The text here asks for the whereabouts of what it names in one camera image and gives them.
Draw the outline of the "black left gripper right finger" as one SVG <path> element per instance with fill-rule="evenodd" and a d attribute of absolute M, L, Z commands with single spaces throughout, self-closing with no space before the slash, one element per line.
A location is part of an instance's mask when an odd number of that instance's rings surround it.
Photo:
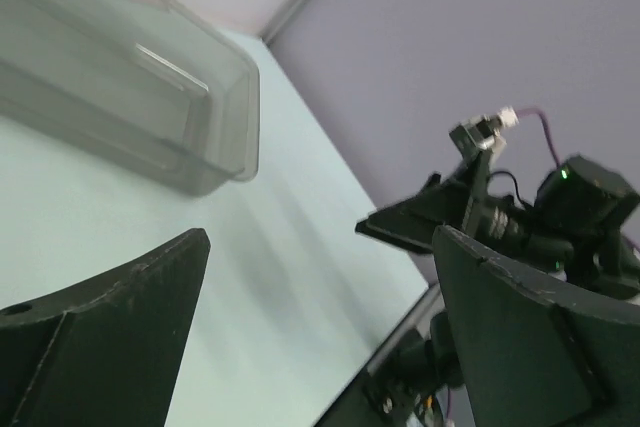
<path fill-rule="evenodd" d="M 639 308 L 449 226 L 434 261 L 478 426 L 636 426 Z"/>

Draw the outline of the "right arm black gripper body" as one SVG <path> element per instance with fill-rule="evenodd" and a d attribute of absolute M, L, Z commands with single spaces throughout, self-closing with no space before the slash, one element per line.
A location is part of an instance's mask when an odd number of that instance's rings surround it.
<path fill-rule="evenodd" d="M 513 176 L 506 170 L 491 171 L 489 160 L 488 153 L 464 160 L 443 182 L 426 186 L 424 216 L 504 255 L 523 255 L 530 240 L 530 203 L 518 187 L 503 196 L 488 192 L 494 177 Z"/>

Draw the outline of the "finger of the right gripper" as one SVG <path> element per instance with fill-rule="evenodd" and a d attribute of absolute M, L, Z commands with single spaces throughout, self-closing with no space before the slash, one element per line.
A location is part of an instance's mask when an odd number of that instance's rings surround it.
<path fill-rule="evenodd" d="M 432 174 L 415 195 L 358 221 L 355 232 L 409 253 L 432 253 L 436 228 L 460 227 L 467 203 L 467 183 Z"/>

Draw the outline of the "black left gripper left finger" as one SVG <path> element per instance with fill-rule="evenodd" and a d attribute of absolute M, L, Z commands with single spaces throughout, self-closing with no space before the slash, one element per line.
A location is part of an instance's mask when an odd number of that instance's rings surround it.
<path fill-rule="evenodd" d="M 190 229 L 2 309 L 2 425 L 164 425 L 209 252 L 206 232 Z"/>

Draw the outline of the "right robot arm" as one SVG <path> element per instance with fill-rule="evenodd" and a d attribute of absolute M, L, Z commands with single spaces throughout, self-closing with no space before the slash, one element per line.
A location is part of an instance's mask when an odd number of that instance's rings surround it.
<path fill-rule="evenodd" d="M 579 155 L 531 204 L 489 182 L 482 154 L 356 231 L 433 257 L 477 425 L 637 425 L 639 261 L 621 227 L 638 192 Z"/>

